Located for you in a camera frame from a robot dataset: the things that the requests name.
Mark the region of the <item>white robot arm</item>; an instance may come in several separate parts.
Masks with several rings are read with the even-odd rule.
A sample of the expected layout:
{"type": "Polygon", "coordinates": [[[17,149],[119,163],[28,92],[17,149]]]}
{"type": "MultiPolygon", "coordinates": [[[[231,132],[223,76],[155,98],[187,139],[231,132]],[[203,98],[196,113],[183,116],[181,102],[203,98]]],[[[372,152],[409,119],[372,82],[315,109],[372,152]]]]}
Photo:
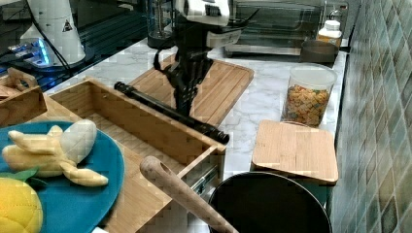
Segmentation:
{"type": "Polygon", "coordinates": [[[175,88],[177,111],[188,116],[197,86],[214,62],[208,52],[235,44],[243,24],[230,21],[227,0],[177,0],[175,10],[172,36],[178,50],[165,74],[175,88]]]}

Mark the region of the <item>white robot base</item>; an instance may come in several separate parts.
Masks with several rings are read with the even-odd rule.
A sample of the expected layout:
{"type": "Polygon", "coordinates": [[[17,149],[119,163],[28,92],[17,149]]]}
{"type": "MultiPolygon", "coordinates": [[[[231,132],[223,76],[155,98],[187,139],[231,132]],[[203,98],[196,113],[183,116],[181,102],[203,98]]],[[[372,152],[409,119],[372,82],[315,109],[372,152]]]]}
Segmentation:
{"type": "Polygon", "coordinates": [[[32,25],[20,37],[17,56],[37,68],[72,68],[86,58],[69,0],[26,0],[32,25]]]}

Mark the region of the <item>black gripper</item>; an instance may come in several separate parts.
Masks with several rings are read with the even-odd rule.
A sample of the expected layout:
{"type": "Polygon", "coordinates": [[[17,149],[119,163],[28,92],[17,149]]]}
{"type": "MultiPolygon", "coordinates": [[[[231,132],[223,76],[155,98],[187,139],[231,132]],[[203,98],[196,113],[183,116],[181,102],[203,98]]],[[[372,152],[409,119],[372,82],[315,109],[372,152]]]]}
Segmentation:
{"type": "Polygon", "coordinates": [[[207,53],[216,48],[232,45],[240,38],[243,25],[230,23],[226,26],[190,21],[177,15],[173,28],[173,39],[178,47],[178,62],[166,67],[166,77],[174,88],[176,110],[189,115],[197,95],[197,86],[203,82],[213,60],[207,53]],[[189,82],[180,65],[188,65],[189,82]]]}

